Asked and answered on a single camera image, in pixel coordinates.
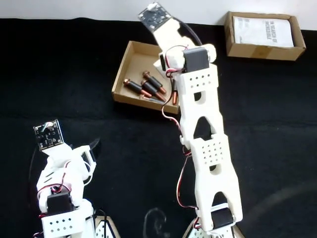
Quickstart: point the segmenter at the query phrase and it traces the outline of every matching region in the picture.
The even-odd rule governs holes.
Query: cardboard box
[[[158,46],[135,41],[130,41],[128,43],[111,91],[115,101],[144,108],[161,110],[162,104],[140,99],[137,93],[131,91],[123,85],[123,80],[125,78],[129,78],[140,84],[143,79],[142,73],[147,70],[152,76],[161,82],[166,90],[166,95],[164,95],[164,97],[168,99],[171,93],[170,80],[163,78],[153,66],[153,64],[159,59],[159,53],[161,53],[161,49]],[[174,106],[172,101],[164,107],[165,112],[174,114],[178,114],[178,109],[179,106]]]
[[[259,46],[252,44],[235,43],[233,31],[233,16],[247,18],[274,18],[285,19],[290,22],[294,47]],[[306,45],[301,29],[295,16],[285,14],[259,14],[246,12],[228,12],[225,22],[225,35],[227,55],[232,57],[270,59],[270,60],[296,60],[305,50]]]

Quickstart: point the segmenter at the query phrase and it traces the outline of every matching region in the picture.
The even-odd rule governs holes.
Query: robotic arm
[[[39,150],[48,155],[37,183],[44,237],[95,238],[98,234],[113,237],[104,221],[95,229],[93,207],[83,199],[84,186],[90,183],[96,168],[93,149],[98,147],[97,141],[72,149],[63,140],[58,120],[33,129]]]
[[[180,141],[191,150],[194,161],[196,213],[201,227],[208,235],[233,237],[228,231],[242,220],[242,206],[228,137],[219,112],[218,75],[213,64],[215,48],[211,44],[195,46],[189,38],[182,37],[178,33],[180,21],[157,2],[138,17],[162,49],[160,60],[154,66],[165,78],[166,72],[173,72],[182,114]],[[206,122],[207,134],[199,134],[197,130],[203,122]],[[214,198],[220,192],[226,202],[215,204]]]

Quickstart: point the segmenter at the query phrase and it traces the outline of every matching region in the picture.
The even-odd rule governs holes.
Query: black cloth
[[[1,19],[0,125],[3,237],[41,231],[27,205],[32,127],[59,119],[64,139],[103,147],[84,197],[103,208],[121,237],[142,237],[144,216],[159,208],[172,238],[194,211],[178,206],[184,157],[175,125],[160,112],[115,103],[111,87],[129,40],[155,44],[139,22]],[[308,50],[296,61],[226,56],[222,26],[193,25],[216,47],[219,105],[240,182],[247,238],[316,237],[317,33],[303,31]],[[45,156],[36,154],[34,188]],[[193,204],[195,173],[181,188]]]

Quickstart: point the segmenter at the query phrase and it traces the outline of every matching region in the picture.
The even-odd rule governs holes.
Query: white wall
[[[0,0],[1,18],[137,21],[136,15],[152,0]],[[286,13],[297,16],[300,26],[317,30],[317,0],[159,0],[185,22],[221,25],[227,11]]]

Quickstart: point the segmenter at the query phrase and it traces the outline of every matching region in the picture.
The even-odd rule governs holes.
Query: circuit board
[[[58,120],[34,126],[33,129],[40,151],[64,143]]]
[[[150,4],[138,18],[152,33],[166,23],[171,15],[157,2]]]

